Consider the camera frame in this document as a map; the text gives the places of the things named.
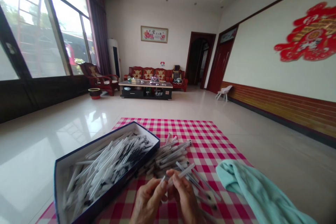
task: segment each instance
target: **baseboard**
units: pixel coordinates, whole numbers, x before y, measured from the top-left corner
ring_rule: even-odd
[[[333,138],[333,137],[328,136],[326,134],[323,134],[321,132],[315,131],[313,129],[309,129],[309,128],[305,127],[305,126],[302,126],[302,125],[297,124],[295,122],[289,121],[289,120],[287,120],[285,118],[282,118],[282,117],[280,117],[278,115],[275,115],[275,114],[272,114],[272,113],[267,112],[265,110],[262,110],[260,108],[254,107],[254,106],[252,106],[250,104],[244,103],[244,102],[239,101],[239,100],[237,100],[235,98],[228,97],[228,100],[231,101],[231,102],[233,102],[233,103],[236,103],[236,104],[238,104],[238,105],[240,105],[240,106],[242,106],[244,108],[247,108],[247,109],[249,109],[249,110],[251,110],[253,112],[256,112],[259,115],[265,116],[268,119],[271,119],[272,121],[280,123],[280,124],[282,124],[282,125],[290,128],[292,130],[295,130],[295,131],[297,131],[297,132],[299,132],[299,133],[301,133],[301,134],[303,134],[303,135],[305,135],[305,136],[307,136],[309,138],[312,138],[312,139],[314,139],[316,141],[319,141],[319,142],[321,142],[321,143],[323,143],[325,145],[328,145],[331,148],[336,149],[336,138]]]

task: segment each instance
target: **towel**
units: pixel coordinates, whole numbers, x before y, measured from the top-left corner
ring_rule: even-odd
[[[227,159],[216,172],[227,191],[245,197],[260,224],[317,224],[257,169]]]

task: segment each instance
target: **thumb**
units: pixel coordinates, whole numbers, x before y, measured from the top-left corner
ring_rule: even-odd
[[[148,201],[148,204],[153,207],[158,207],[159,203],[161,202],[162,197],[167,191],[167,182],[162,181],[160,184],[157,185],[155,188],[155,191],[153,193],[153,196]]]
[[[178,190],[178,193],[184,195],[187,193],[186,188],[182,182],[182,180],[176,175],[173,175],[173,183],[175,188]]]

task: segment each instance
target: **hand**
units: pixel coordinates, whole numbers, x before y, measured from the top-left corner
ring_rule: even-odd
[[[167,201],[165,193],[167,182],[152,178],[146,185],[139,188],[136,194],[135,206],[132,212],[130,224],[152,224],[158,212],[161,200]]]
[[[193,186],[186,178],[179,178],[179,173],[174,169],[167,171],[174,183],[174,186],[168,189],[168,199],[175,198],[184,224],[204,224],[205,220],[198,207]]]

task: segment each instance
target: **purple curtain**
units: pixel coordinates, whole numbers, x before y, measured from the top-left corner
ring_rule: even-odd
[[[107,46],[105,0],[86,0],[86,2],[96,49],[97,66],[101,74],[108,75],[111,74],[111,65]]]

